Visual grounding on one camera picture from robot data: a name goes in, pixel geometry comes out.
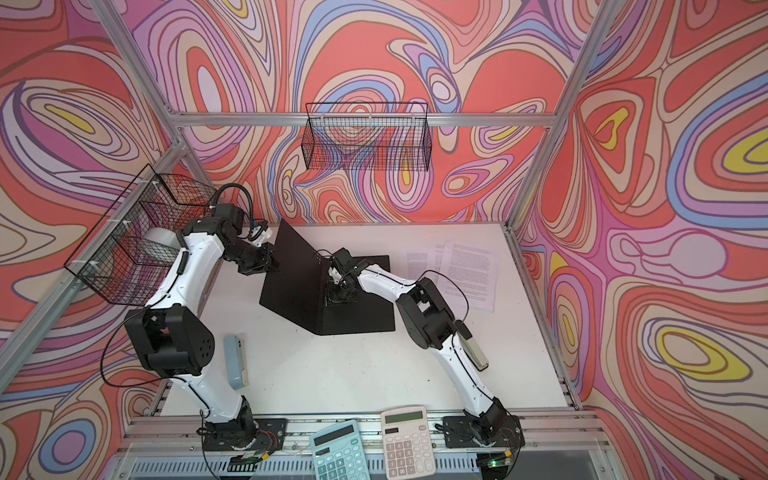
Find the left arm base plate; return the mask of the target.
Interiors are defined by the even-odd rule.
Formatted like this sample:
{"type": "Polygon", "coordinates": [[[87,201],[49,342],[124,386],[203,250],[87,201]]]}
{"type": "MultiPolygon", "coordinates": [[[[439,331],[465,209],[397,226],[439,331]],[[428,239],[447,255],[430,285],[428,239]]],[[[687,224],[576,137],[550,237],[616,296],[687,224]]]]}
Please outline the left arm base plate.
{"type": "Polygon", "coordinates": [[[197,429],[202,457],[214,472],[236,466],[256,465],[283,448],[288,420],[279,417],[256,418],[253,427],[235,431],[224,424],[203,421],[197,429]]]}

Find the pink white calculator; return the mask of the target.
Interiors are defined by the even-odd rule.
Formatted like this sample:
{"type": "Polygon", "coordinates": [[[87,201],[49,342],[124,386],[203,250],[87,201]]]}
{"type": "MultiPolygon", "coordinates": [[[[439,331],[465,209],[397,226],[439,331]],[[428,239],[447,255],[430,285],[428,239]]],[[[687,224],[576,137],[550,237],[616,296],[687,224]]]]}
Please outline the pink white calculator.
{"type": "Polygon", "coordinates": [[[436,474],[436,458],[424,406],[381,413],[381,435],[387,479],[412,480],[436,474]]]}

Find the blue folder with black inside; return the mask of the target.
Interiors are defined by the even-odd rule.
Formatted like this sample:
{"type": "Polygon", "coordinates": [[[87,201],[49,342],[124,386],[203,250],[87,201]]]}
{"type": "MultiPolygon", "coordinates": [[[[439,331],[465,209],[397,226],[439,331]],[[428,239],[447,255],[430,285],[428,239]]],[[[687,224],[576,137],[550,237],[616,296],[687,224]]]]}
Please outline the blue folder with black inside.
{"type": "Polygon", "coordinates": [[[329,255],[317,251],[286,221],[279,224],[274,255],[278,268],[265,276],[262,307],[319,336],[395,330],[393,304],[336,286],[329,274],[329,255]]]}

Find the white tape roll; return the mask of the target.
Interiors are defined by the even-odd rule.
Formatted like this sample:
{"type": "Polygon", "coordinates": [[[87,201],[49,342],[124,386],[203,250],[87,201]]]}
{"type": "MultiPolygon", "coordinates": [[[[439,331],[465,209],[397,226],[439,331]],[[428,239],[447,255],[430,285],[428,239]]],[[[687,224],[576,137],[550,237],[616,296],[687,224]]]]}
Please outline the white tape roll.
{"type": "Polygon", "coordinates": [[[181,249],[181,244],[174,231],[152,227],[142,237],[140,247],[145,252],[152,252],[153,254],[176,253],[181,249]]]}

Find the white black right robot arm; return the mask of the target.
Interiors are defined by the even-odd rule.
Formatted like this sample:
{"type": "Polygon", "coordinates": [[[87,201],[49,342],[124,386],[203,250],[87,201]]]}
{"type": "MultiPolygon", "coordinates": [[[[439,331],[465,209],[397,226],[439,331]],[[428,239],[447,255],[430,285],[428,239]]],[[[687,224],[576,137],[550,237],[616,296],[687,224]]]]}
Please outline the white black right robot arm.
{"type": "Polygon", "coordinates": [[[397,307],[411,340],[436,356],[463,401],[469,432],[461,437],[490,446],[509,412],[479,373],[487,358],[468,328],[458,319],[437,285],[425,275],[399,277],[366,258],[355,259],[345,248],[328,257],[330,300],[349,302],[359,292],[376,295],[397,307]]]}

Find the printed white paper sheet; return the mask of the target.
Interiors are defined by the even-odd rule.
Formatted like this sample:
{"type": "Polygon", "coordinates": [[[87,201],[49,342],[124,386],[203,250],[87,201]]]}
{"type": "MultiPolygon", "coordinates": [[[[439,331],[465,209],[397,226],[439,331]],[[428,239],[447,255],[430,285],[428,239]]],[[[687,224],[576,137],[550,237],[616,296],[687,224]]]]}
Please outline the printed white paper sheet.
{"type": "Polygon", "coordinates": [[[455,283],[444,282],[451,295],[459,298],[460,288],[471,308],[495,310],[498,257],[493,251],[450,242],[443,251],[441,272],[455,283]]]}

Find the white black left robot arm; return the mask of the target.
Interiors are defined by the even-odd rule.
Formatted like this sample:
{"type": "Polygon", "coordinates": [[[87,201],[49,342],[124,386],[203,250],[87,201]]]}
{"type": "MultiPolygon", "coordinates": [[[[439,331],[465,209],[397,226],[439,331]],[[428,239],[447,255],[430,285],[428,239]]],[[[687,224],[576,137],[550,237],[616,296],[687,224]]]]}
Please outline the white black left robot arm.
{"type": "Polygon", "coordinates": [[[167,253],[175,259],[146,305],[124,321],[142,367],[184,391],[198,407],[203,441],[225,450],[252,447],[259,427],[248,400],[212,367],[215,338],[199,315],[220,262],[245,276],[277,267],[267,221],[249,229],[244,222],[240,207],[219,204],[180,230],[151,228],[144,238],[155,249],[152,258],[167,253]]]}

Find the teal calculator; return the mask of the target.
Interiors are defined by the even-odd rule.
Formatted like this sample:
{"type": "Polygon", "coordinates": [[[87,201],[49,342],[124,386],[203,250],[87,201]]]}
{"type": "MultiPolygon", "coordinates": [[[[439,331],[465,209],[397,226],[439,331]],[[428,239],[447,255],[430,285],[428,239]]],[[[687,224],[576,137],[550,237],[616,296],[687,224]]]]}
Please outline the teal calculator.
{"type": "Polygon", "coordinates": [[[317,480],[370,480],[362,437],[355,420],[336,423],[309,440],[317,480]]]}

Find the beige black stapler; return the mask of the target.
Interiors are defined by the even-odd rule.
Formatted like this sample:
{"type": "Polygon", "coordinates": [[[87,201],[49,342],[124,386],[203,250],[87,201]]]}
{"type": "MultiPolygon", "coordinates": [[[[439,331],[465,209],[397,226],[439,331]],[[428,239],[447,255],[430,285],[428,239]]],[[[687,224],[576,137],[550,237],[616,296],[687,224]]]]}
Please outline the beige black stapler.
{"type": "Polygon", "coordinates": [[[489,366],[487,356],[481,349],[476,337],[470,331],[464,321],[457,322],[457,333],[465,354],[468,356],[475,369],[479,372],[486,370],[489,366]]]}

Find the light blue stapler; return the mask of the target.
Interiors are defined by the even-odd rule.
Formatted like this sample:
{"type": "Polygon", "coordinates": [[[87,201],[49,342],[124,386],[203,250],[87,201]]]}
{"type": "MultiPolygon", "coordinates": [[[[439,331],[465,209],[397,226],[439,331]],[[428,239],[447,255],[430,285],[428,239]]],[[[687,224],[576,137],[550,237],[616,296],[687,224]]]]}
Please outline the light blue stapler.
{"type": "Polygon", "coordinates": [[[233,389],[242,389],[248,384],[244,341],[237,335],[227,335],[223,347],[228,383],[233,389]]]}

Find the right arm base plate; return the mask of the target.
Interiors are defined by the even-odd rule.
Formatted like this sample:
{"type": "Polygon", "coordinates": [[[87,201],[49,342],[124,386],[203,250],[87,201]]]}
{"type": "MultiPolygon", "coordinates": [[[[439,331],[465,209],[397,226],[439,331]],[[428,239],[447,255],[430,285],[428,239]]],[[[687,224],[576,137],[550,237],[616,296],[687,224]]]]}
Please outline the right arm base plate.
{"type": "Polygon", "coordinates": [[[501,448],[499,452],[477,456],[478,466],[485,469],[512,467],[526,445],[519,417],[509,413],[494,421],[470,415],[444,416],[435,429],[443,435],[449,449],[501,448]]]}

